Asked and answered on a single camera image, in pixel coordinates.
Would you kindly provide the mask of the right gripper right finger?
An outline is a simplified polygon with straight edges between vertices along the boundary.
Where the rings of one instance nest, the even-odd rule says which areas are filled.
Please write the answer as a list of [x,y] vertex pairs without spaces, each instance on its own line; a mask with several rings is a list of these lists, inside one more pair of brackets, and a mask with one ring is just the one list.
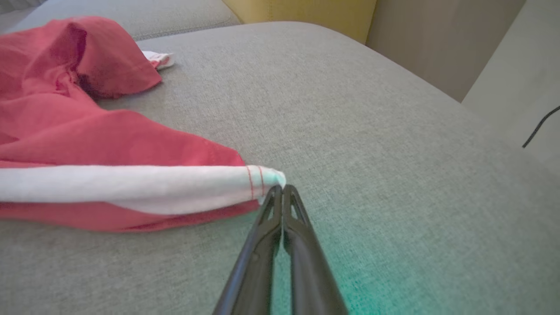
[[283,189],[283,245],[290,256],[293,315],[347,315],[348,309],[298,190]]

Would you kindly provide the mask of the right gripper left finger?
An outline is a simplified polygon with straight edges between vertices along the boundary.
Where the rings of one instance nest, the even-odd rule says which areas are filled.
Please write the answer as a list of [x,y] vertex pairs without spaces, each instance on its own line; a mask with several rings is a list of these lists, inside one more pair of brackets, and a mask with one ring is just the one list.
[[269,315],[274,259],[282,236],[282,187],[268,191],[214,315]]

